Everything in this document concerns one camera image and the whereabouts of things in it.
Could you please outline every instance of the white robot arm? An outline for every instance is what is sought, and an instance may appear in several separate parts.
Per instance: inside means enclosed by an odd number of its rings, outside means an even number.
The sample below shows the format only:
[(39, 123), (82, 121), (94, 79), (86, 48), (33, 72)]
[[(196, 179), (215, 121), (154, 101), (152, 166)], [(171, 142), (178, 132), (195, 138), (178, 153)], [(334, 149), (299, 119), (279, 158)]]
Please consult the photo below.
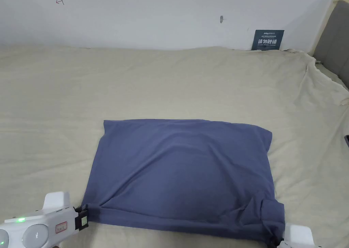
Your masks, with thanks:
[(52, 192), (42, 210), (0, 225), (0, 248), (52, 248), (87, 227), (88, 211), (72, 207), (68, 192)]
[(278, 248), (318, 248), (309, 227), (286, 223), (284, 240)]

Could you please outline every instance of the red label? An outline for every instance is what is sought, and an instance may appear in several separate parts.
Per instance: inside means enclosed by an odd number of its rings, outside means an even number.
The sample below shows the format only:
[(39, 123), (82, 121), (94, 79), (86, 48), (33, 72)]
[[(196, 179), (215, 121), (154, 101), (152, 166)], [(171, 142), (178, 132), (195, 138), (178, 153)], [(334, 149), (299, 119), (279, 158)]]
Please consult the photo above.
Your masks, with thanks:
[(62, 222), (60, 224), (57, 224), (56, 225), (56, 233), (63, 232), (65, 230), (67, 230), (67, 228), (68, 228), (68, 223), (66, 221)]

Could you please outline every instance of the beige bed sheet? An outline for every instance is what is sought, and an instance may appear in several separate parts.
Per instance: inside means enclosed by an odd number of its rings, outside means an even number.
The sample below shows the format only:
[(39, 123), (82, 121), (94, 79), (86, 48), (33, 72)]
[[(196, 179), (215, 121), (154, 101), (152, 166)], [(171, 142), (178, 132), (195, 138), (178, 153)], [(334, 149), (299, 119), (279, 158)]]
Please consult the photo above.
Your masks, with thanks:
[[(0, 49), (0, 220), (69, 191), (80, 204), (103, 120), (208, 119), (273, 132), (275, 193), (317, 245), (349, 242), (349, 92), (289, 51)], [(262, 247), (91, 223), (61, 247)]]

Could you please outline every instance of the blue fabric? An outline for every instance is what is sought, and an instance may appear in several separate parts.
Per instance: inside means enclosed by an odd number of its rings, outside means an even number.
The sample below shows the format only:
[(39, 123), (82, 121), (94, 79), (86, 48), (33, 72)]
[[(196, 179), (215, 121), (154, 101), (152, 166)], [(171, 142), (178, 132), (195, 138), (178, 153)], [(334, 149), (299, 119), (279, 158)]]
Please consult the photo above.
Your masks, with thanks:
[(104, 129), (82, 202), (90, 221), (266, 243), (282, 237), (270, 131), (158, 119), (106, 120)]

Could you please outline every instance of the white wall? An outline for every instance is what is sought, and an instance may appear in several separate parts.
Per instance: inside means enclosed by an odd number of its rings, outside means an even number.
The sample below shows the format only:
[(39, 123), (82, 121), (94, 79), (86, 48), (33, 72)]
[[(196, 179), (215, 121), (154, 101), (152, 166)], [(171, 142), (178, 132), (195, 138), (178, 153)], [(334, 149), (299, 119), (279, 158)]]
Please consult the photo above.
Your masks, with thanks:
[(250, 49), (254, 30), (283, 29), (281, 48), (309, 51), (330, 1), (0, 0), (0, 44)]

